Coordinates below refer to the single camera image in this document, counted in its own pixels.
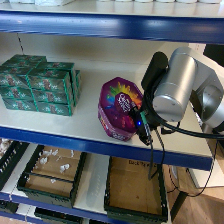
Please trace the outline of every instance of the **cardboard tray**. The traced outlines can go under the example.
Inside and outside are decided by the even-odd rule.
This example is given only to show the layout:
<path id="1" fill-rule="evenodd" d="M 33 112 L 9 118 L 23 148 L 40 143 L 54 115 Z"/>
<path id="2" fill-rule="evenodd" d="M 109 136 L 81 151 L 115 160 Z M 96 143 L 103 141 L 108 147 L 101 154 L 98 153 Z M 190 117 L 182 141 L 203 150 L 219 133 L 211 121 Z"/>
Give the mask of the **cardboard tray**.
<path id="1" fill-rule="evenodd" d="M 0 159 L 0 190 L 11 176 L 16 164 L 23 156 L 29 143 L 13 141 Z"/>
<path id="2" fill-rule="evenodd" d="M 47 148 L 57 150 L 57 148 L 54 147 L 38 145 L 30 161 L 27 163 L 25 170 L 19 178 L 17 189 L 19 191 L 23 191 L 32 200 L 72 208 L 78 191 L 86 153 L 81 153 L 81 155 L 77 157 L 79 160 L 76 159 L 74 162 L 75 165 L 72 165 L 71 168 L 69 168 L 69 170 L 73 171 L 73 174 L 75 174 L 64 178 L 63 174 L 60 174 L 60 172 L 58 172 L 59 176 L 55 175 L 55 170 L 58 169 L 59 165 L 68 163 L 69 156 L 67 156 L 67 160 L 65 157 L 65 160 L 62 161 L 64 157 L 60 154 L 60 149 L 57 156 L 62 157 L 62 160 L 59 160 L 57 164 L 55 163 L 53 165 L 51 163 L 46 163 L 42 170 L 38 168 L 38 166 L 42 166 L 38 164 L 38 161 L 42 156 L 41 154 Z M 64 150 L 64 154 L 70 153 L 70 155 L 71 151 L 73 151 L 68 149 L 61 150 Z M 48 157 L 49 161 L 54 160 L 52 157 L 53 156 Z"/>
<path id="3" fill-rule="evenodd" d="M 62 223 L 81 224 L 82 223 L 82 218 L 80 217 L 63 214 L 60 212 L 54 212 L 54 211 L 42 209 L 42 208 L 36 208 L 34 215 L 36 217 L 41 218 L 46 223 L 52 223 L 52 224 L 62 224 Z"/>
<path id="4" fill-rule="evenodd" d="M 19 204 L 0 200 L 0 211 L 14 214 L 18 209 Z"/>
<path id="5" fill-rule="evenodd" d="M 168 221 L 163 171 L 159 169 L 149 181 L 148 170 L 149 163 L 110 157 L 104 196 L 109 218 L 130 223 Z"/>

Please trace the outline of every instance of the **stacked green boxes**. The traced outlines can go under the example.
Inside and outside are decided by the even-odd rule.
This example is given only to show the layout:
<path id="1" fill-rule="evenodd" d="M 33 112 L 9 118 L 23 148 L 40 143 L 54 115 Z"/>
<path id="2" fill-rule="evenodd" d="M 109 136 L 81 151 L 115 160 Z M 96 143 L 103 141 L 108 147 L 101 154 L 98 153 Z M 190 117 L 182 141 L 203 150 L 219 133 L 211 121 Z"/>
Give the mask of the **stacked green boxes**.
<path id="1" fill-rule="evenodd" d="M 72 115 L 74 100 L 70 75 L 67 71 L 33 69 L 28 75 L 28 81 L 38 111 Z"/>
<path id="2" fill-rule="evenodd" d="M 70 76 L 70 82 L 73 92 L 74 105 L 78 103 L 81 88 L 81 73 L 75 70 L 74 63 L 65 62 L 41 62 L 37 66 L 38 69 L 67 71 Z"/>
<path id="3" fill-rule="evenodd" d="M 7 109 L 36 111 L 27 82 L 32 67 L 0 67 L 0 94 Z"/>
<path id="4" fill-rule="evenodd" d="M 37 110 L 27 75 L 41 61 L 46 57 L 17 54 L 0 66 L 0 94 L 7 109 Z"/>
<path id="5" fill-rule="evenodd" d="M 0 94 L 7 109 L 71 116 L 80 86 L 80 71 L 74 63 L 17 54 L 0 66 Z"/>

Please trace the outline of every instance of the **purple tin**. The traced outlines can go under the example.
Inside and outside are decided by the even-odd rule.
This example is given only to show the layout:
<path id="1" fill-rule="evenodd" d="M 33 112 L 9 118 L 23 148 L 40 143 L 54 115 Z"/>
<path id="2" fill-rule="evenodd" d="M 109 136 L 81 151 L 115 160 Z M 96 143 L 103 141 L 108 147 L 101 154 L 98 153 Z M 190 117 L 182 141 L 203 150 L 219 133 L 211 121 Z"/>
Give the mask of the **purple tin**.
<path id="1" fill-rule="evenodd" d="M 142 105 L 142 93 L 126 79 L 114 78 L 102 86 L 98 118 L 107 135 L 122 141 L 129 140 L 137 131 L 128 112 Z"/>

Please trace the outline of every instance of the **lower shelf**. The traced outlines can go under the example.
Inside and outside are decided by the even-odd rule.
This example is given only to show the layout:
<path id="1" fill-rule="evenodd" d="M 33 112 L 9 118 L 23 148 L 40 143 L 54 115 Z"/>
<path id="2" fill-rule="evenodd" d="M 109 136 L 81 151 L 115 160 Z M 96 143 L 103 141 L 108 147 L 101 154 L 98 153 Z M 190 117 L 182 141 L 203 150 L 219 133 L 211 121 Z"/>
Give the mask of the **lower shelf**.
<path id="1" fill-rule="evenodd" d="M 20 162 L 15 167 L 11 177 L 5 184 L 0 193 L 0 198 L 15 203 L 45 208 L 52 211 L 62 212 L 70 215 L 75 215 L 83 218 L 98 220 L 113 224 L 125 224 L 119 220 L 109 219 L 104 211 L 104 193 L 106 189 L 107 168 L 109 164 L 109 156 L 88 154 L 85 166 L 82 172 L 82 177 L 79 183 L 79 189 L 75 200 L 74 208 L 69 209 L 62 206 L 50 205 L 34 200 L 30 200 L 25 193 L 18 191 L 16 188 L 20 174 L 23 172 L 27 162 L 33 154 L 37 145 L 30 144 L 21 158 Z"/>

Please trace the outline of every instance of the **tin lid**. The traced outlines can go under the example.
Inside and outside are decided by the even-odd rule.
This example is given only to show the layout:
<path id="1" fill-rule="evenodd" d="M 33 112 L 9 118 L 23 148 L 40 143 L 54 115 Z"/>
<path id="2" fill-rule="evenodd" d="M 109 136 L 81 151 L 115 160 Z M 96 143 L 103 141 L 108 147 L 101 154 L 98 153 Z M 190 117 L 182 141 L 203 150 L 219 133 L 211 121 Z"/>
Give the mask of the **tin lid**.
<path id="1" fill-rule="evenodd" d="M 128 112 L 133 105 L 141 107 L 142 93 L 133 82 L 117 77 L 105 83 L 99 104 L 112 126 L 130 133 L 136 132 Z"/>

